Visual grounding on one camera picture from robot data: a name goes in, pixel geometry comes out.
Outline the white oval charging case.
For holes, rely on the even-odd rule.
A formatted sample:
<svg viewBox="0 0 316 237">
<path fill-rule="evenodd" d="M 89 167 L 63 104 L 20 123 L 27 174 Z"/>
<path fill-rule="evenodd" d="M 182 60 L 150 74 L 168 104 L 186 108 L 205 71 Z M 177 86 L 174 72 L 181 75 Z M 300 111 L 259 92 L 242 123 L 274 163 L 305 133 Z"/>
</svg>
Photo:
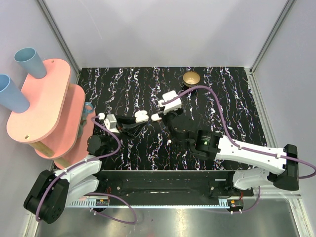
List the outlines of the white oval charging case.
<svg viewBox="0 0 316 237">
<path fill-rule="evenodd" d="M 159 114 L 153 114 L 151 115 L 151 120 L 152 121 L 159 121 L 161 120 L 162 118 L 159 116 Z"/>
</svg>

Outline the small white square case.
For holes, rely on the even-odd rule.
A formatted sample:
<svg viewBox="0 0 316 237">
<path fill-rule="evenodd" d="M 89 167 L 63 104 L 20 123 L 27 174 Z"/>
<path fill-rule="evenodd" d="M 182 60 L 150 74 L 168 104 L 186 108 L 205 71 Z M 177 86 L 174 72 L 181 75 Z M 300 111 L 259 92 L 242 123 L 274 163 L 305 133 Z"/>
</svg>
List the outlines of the small white square case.
<svg viewBox="0 0 316 237">
<path fill-rule="evenodd" d="M 135 122 L 147 122 L 149 120 L 148 112 L 145 110 L 137 111 L 135 114 Z"/>
</svg>

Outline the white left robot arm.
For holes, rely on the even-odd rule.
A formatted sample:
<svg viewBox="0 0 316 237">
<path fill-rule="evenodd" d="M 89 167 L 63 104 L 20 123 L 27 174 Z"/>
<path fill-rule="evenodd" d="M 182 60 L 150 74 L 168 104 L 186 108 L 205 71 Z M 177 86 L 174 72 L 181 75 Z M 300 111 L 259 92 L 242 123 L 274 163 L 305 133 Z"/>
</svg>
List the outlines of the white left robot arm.
<svg viewBox="0 0 316 237">
<path fill-rule="evenodd" d="M 107 188 L 105 181 L 95 177 L 101 171 L 102 164 L 108 157 L 119 152 L 121 148 L 118 124 L 127 125 L 129 129 L 142 128 L 149 117 L 146 111 L 138 111 L 134 117 L 104 115 L 100 113 L 91 121 L 105 132 L 108 145 L 114 140 L 114 145 L 100 156 L 92 151 L 82 160 L 59 171 L 44 170 L 41 172 L 26 197 L 23 207 L 36 216 L 37 221 L 48 224 L 55 222 L 64 208 L 82 196 L 102 195 Z"/>
</svg>

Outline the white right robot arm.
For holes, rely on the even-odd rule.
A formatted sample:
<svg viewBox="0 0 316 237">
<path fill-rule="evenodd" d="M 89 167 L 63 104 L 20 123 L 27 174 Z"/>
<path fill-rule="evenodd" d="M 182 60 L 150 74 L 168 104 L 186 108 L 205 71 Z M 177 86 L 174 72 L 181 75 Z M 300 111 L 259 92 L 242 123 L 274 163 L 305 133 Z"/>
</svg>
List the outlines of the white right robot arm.
<svg viewBox="0 0 316 237">
<path fill-rule="evenodd" d="M 273 185 L 286 191 L 299 190 L 298 149 L 287 144 L 284 148 L 269 148 L 245 142 L 231 141 L 227 135 L 198 129 L 197 124 L 181 109 L 162 115 L 171 140 L 202 160 L 230 160 L 252 165 L 250 170 L 229 173 L 224 190 L 235 196 L 241 190 Z"/>
</svg>

